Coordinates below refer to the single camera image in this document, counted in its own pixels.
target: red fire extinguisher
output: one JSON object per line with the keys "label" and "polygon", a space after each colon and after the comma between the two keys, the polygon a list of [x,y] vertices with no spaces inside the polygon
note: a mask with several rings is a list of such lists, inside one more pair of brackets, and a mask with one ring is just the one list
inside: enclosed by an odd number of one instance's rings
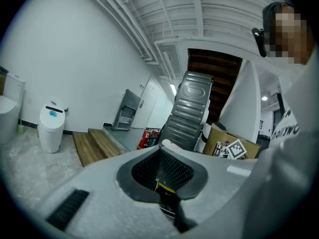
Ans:
{"label": "red fire extinguisher", "polygon": [[138,149],[144,149],[145,144],[147,144],[149,137],[150,137],[151,131],[145,130],[142,136],[142,139],[139,143]]}

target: ceiling light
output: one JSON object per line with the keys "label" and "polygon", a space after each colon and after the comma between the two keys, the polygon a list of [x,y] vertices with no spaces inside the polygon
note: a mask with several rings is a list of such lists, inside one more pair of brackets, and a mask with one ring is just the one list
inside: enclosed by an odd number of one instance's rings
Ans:
{"label": "ceiling light", "polygon": [[175,84],[171,83],[170,84],[171,90],[173,91],[174,96],[176,96],[176,88],[175,88]]}

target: gray floor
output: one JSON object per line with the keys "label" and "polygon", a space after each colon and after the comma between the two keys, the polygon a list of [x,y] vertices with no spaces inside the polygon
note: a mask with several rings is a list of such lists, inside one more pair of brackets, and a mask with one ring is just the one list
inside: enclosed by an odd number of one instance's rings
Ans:
{"label": "gray floor", "polygon": [[137,150],[144,133],[144,129],[141,128],[131,128],[129,131],[113,131],[112,128],[108,126],[105,126],[104,128],[116,141],[129,151]]}
{"label": "gray floor", "polygon": [[35,209],[43,197],[80,171],[82,165],[71,135],[63,135],[57,153],[47,153],[36,129],[26,127],[23,135],[0,145],[0,169],[13,196]]}

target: doorway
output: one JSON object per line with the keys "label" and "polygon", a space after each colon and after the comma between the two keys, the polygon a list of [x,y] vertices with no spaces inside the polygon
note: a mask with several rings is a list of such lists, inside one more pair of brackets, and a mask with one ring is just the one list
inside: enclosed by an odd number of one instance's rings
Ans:
{"label": "doorway", "polygon": [[145,129],[148,125],[152,111],[156,103],[158,85],[153,78],[150,78],[144,92],[142,93],[141,102],[136,112],[132,128]]}
{"label": "doorway", "polygon": [[281,116],[280,110],[274,112],[273,132],[275,131],[277,125],[279,124],[279,122],[280,122],[280,120],[281,120],[281,117],[282,117],[282,116]]}

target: white toilet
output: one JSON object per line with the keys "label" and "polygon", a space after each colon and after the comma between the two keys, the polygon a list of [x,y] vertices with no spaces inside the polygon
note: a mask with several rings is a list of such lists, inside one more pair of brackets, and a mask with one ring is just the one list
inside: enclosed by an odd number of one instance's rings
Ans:
{"label": "white toilet", "polygon": [[3,96],[0,96],[0,144],[9,143],[18,125],[25,81],[8,73],[5,78]]}
{"label": "white toilet", "polygon": [[49,153],[58,151],[65,123],[64,109],[55,105],[45,105],[40,112],[39,137],[42,148]]}

